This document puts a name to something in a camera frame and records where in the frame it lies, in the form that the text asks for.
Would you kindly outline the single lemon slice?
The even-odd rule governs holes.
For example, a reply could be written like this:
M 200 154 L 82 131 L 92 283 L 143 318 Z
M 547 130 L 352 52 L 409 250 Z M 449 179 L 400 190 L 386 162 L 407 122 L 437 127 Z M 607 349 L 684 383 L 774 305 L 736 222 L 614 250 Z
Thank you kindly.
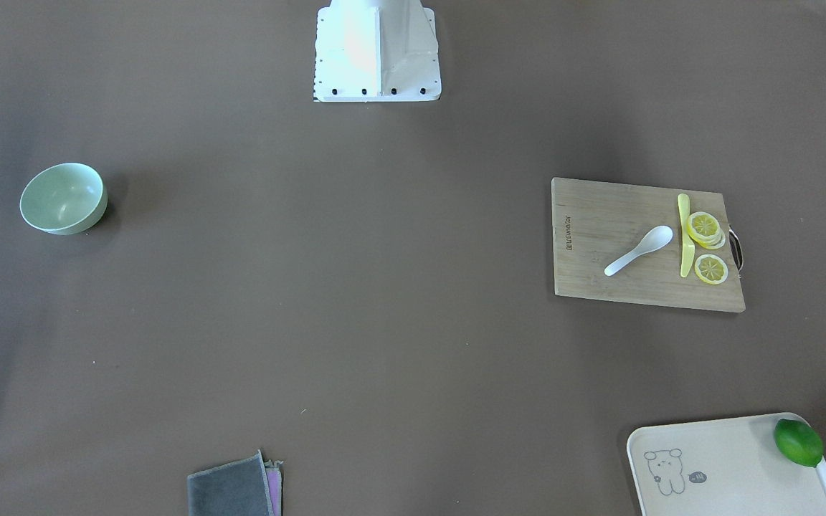
M 720 256 L 702 254 L 694 261 L 693 271 L 702 282 L 708 285 L 720 285 L 728 279 L 728 265 Z

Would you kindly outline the light green bowl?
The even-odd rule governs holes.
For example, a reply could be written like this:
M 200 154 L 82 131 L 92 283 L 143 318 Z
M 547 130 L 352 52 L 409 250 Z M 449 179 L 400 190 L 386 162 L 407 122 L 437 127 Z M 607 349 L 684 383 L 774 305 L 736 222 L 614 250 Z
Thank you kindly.
M 105 214 L 108 192 L 91 166 L 60 163 L 38 173 L 27 183 L 19 211 L 27 225 L 55 235 L 88 231 Z

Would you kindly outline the grey folded cloth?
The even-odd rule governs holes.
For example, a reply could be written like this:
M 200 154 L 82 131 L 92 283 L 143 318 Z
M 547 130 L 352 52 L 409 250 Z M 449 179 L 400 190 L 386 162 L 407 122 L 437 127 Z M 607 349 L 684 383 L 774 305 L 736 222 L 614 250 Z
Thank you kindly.
M 187 477 L 190 515 L 281 515 L 284 478 L 281 461 L 262 451 Z

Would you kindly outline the white ceramic spoon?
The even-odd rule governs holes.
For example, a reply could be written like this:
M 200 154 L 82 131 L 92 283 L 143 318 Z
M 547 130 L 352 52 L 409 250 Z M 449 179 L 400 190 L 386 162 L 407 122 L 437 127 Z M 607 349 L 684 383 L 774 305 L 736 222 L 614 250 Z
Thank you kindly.
M 622 271 L 630 262 L 633 262 L 640 256 L 652 254 L 652 252 L 662 249 L 668 245 L 672 239 L 674 239 L 674 229 L 672 229 L 671 226 L 655 226 L 655 228 L 650 229 L 649 232 L 640 239 L 639 244 L 633 249 L 630 249 L 626 254 L 617 258 L 617 260 L 610 262 L 610 264 L 605 267 L 604 274 L 606 277 L 613 277 L 614 274 Z

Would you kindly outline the green lime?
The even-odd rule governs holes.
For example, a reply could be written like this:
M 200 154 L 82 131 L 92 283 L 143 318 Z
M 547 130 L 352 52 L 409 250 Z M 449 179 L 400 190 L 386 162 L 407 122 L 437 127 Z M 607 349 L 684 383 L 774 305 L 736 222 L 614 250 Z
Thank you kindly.
M 823 460 L 823 440 L 806 422 L 780 419 L 774 427 L 773 437 L 777 450 L 794 464 L 816 468 Z

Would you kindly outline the yellow plastic knife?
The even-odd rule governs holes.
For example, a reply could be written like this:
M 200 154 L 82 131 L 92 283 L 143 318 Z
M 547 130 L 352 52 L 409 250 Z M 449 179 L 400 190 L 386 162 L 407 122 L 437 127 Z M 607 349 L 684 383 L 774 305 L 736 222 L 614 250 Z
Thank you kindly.
M 680 241 L 681 241 L 681 255 L 680 255 L 680 277 L 686 278 L 690 274 L 693 267 L 696 246 L 693 239 L 688 234 L 688 220 L 691 215 L 690 199 L 687 193 L 679 193 L 676 197 L 678 204 L 678 214 L 680 220 Z

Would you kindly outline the cream tray with bear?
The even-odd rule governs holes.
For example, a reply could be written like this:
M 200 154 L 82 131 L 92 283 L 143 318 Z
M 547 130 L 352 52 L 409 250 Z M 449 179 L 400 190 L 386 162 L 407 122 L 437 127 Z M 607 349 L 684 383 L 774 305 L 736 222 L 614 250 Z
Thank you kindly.
M 626 450 L 645 515 L 826 515 L 826 461 L 800 466 L 774 440 L 791 412 L 643 426 Z

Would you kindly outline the bamboo cutting board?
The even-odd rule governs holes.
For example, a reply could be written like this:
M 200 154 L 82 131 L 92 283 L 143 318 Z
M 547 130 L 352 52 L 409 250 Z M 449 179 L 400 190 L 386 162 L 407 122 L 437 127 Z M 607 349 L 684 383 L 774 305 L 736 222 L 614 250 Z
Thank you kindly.
M 725 282 L 710 285 L 690 272 L 682 257 L 679 190 L 574 178 L 551 181 L 554 292 L 558 296 L 647 306 L 740 313 L 746 304 L 730 245 L 716 249 L 730 269 Z M 633 249 L 655 226 L 674 238 L 652 254 L 607 277 L 605 267 Z

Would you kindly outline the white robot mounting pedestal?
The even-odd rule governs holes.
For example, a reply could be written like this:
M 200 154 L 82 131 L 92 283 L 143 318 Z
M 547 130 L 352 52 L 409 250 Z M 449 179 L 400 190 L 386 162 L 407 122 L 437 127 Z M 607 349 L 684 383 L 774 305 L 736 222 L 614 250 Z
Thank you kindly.
M 436 17 L 419 1 L 331 1 L 317 12 L 313 100 L 429 102 L 442 78 Z

